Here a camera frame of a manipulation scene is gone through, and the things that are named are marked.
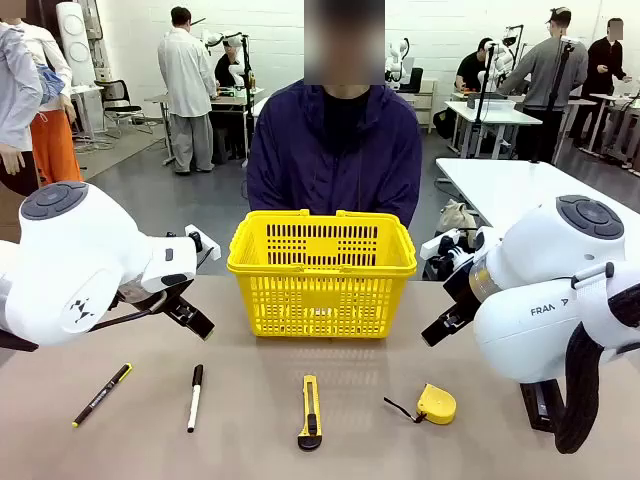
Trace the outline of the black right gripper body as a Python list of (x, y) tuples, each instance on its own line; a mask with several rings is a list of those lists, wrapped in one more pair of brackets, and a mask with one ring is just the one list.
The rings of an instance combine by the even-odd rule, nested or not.
[(454, 304), (443, 314), (446, 325), (467, 325), (474, 320), (481, 305), (470, 286), (471, 268), (471, 264), (460, 266), (443, 284), (454, 300)]

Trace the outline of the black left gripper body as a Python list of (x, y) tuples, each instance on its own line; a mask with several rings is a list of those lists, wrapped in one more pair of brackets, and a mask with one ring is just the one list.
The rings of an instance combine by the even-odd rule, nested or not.
[(194, 325), (198, 310), (182, 294), (191, 286), (192, 280), (168, 287), (151, 307), (151, 314), (164, 314), (179, 325)]

